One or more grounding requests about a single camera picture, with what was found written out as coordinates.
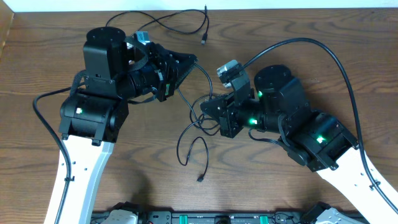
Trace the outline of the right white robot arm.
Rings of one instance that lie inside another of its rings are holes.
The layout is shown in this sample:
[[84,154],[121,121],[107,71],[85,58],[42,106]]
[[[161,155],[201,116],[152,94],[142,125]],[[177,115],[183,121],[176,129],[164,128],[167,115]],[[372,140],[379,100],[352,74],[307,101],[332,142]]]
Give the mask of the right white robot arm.
[[359,149],[359,139],[334,116],[311,108],[303,86],[288,67],[271,65],[254,78],[218,69],[233,92],[201,104],[201,110],[234,138],[243,128],[279,133],[275,144],[341,192],[369,223],[397,223],[397,212],[377,192],[397,202],[397,191]]

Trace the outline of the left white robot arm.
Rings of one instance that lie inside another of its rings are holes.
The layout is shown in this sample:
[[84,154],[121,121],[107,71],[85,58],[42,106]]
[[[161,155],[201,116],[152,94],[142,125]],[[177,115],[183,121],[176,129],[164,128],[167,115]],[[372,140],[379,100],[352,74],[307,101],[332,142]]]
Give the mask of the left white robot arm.
[[46,223],[89,223],[106,163],[129,105],[165,101],[193,70],[197,57],[128,36],[115,27],[90,30],[54,134],[60,148]]

